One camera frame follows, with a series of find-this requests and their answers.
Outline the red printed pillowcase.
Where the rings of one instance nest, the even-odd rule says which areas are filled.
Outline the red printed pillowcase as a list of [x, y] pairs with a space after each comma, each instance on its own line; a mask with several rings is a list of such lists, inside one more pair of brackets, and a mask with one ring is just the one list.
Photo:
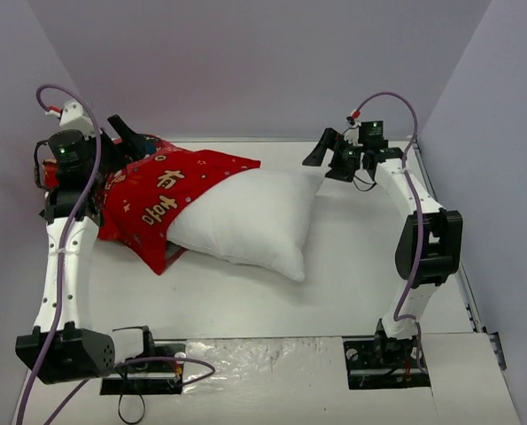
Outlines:
[[261, 162], [220, 151], [191, 151], [153, 135], [146, 141], [144, 159], [106, 180], [98, 238], [126, 245], [160, 275], [172, 262], [166, 249], [173, 221], [209, 189], [260, 168]]

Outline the white pillow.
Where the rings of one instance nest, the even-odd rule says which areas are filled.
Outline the white pillow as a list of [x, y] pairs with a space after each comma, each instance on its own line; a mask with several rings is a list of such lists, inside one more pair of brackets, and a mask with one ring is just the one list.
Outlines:
[[316, 173], [260, 168], [235, 174], [186, 206], [167, 241], [302, 282], [303, 248], [323, 180]]

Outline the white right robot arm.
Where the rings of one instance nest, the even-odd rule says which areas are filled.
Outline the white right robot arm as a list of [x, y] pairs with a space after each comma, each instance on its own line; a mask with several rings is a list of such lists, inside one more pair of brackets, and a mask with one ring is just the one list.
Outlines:
[[382, 122], [366, 122], [344, 133], [328, 127], [321, 141], [333, 153], [330, 179], [350, 182], [358, 171], [366, 172], [404, 219], [394, 256], [403, 284], [378, 322], [372, 344], [375, 360], [391, 366], [405, 348], [421, 349], [420, 319], [433, 295], [459, 268], [463, 218], [428, 193], [408, 167], [407, 151], [389, 146]]

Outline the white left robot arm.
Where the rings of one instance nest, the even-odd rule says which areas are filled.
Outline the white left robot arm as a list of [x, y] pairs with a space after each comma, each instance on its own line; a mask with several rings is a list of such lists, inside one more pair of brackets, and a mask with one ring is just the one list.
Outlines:
[[118, 138], [63, 126], [46, 140], [52, 159], [35, 162], [46, 192], [48, 237], [43, 299], [15, 352], [42, 383], [105, 377], [120, 360], [147, 370], [158, 359], [149, 329], [123, 351], [89, 322], [89, 272], [97, 240], [118, 242], [154, 274], [194, 251], [262, 267], [294, 282], [306, 276], [303, 249], [320, 175], [264, 168], [257, 159], [191, 151], [131, 130]]

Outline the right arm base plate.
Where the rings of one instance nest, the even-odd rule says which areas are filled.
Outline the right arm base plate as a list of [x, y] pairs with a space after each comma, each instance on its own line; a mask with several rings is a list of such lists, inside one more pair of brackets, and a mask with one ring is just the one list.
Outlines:
[[373, 337], [343, 340], [349, 390], [404, 390], [429, 388], [430, 376], [422, 371], [426, 362], [416, 358], [415, 339], [398, 343], [395, 350], [381, 352]]

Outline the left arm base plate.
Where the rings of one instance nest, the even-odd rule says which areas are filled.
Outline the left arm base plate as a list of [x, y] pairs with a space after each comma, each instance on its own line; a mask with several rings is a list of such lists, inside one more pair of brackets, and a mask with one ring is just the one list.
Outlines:
[[174, 366], [165, 361], [135, 364], [122, 368], [104, 378], [100, 383], [100, 396], [152, 396], [180, 395], [182, 372], [176, 373]]

